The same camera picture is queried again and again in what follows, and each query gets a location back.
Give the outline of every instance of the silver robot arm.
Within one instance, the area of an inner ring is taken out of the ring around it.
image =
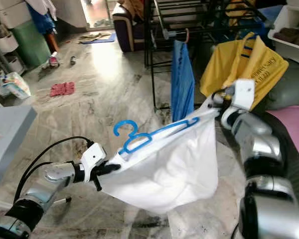
[[[224,91],[218,103],[229,106],[223,110],[221,122],[240,145],[247,178],[239,231],[245,239],[299,239],[299,204],[284,177],[286,162],[280,141],[269,125],[248,112],[252,101],[246,95],[253,94],[253,89],[246,82],[237,85],[239,81]]]
[[[105,166],[105,152],[94,143],[81,158],[81,163],[54,163],[46,167],[44,176],[39,177],[0,217],[0,239],[27,239],[42,216],[53,204],[57,192],[72,183],[94,181],[100,191],[97,176],[118,170],[120,165]]]

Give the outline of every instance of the black cable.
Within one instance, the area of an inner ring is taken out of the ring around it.
[[[24,177],[24,182],[26,182],[28,180],[28,178],[31,176],[31,174],[39,167],[43,166],[43,165],[47,165],[47,164],[51,164],[52,162],[43,162],[40,163],[38,165],[36,165],[34,168],[31,169],[31,171]]]
[[[235,238],[235,235],[236,235],[237,229],[238,229],[238,223],[237,223],[237,225],[235,226],[235,228],[234,228],[233,232],[231,233],[230,239],[234,239],[234,238]]]
[[[223,92],[225,92],[225,89],[219,89],[219,90],[215,91],[215,92],[211,95],[211,99],[214,100],[214,97],[215,97],[215,95],[216,95],[217,93],[223,93]]]
[[[13,200],[13,203],[15,203],[17,201],[17,199],[20,197],[20,194],[21,194],[21,190],[26,182],[26,180],[28,179],[28,177],[30,175],[28,175],[28,172],[30,171],[30,169],[33,167],[33,165],[52,147],[56,146],[57,144],[60,144],[62,142],[65,142],[65,141],[68,141],[68,140],[71,140],[71,139],[76,139],[76,138],[80,138],[80,139],[84,139],[86,142],[87,142],[87,147],[90,147],[94,142],[89,140],[88,138],[86,137],[83,137],[83,136],[72,136],[72,137],[69,137],[69,138],[65,138],[65,139],[62,139],[60,141],[57,141],[55,143],[53,143],[52,145],[48,146],[45,150],[43,150],[34,160],[33,162],[27,167],[27,169],[25,170],[25,172],[23,173],[20,181],[19,181],[19,184],[18,184],[18,187],[16,189],[16,192],[15,192],[15,196],[14,196],[14,200]]]

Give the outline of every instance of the marble floor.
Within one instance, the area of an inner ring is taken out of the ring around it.
[[[61,66],[26,75],[32,97],[15,104],[32,105],[37,116],[0,185],[0,200],[11,203],[18,181],[29,163],[46,146],[72,135],[100,143],[110,158],[126,140],[115,137],[113,126],[134,120],[139,131],[153,131],[170,122],[169,111],[153,111],[150,71],[144,67],[143,52],[122,53],[118,42],[81,45],[73,35],[60,45]],[[77,63],[69,64],[71,56]],[[155,58],[169,59],[170,53]],[[156,77],[158,104],[169,102],[170,75]],[[75,82],[75,93],[51,98],[55,83]],[[33,239],[226,239],[238,220],[237,205],[243,195],[245,178],[232,139],[216,127],[219,186],[207,200],[183,205],[167,215],[154,215],[76,184],[64,189],[58,199],[72,197],[68,205],[52,207],[34,230]],[[78,161],[86,149],[81,140],[52,148],[40,162]],[[34,173],[29,181],[41,171]],[[6,209],[0,208],[0,215]]]

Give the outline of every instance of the wall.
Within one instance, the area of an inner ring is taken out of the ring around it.
[[[52,0],[56,16],[74,27],[86,27],[86,19],[80,0]]]

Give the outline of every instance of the gray cushion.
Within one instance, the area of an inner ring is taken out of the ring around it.
[[[266,110],[299,105],[299,64],[289,61],[289,67],[264,98]]]

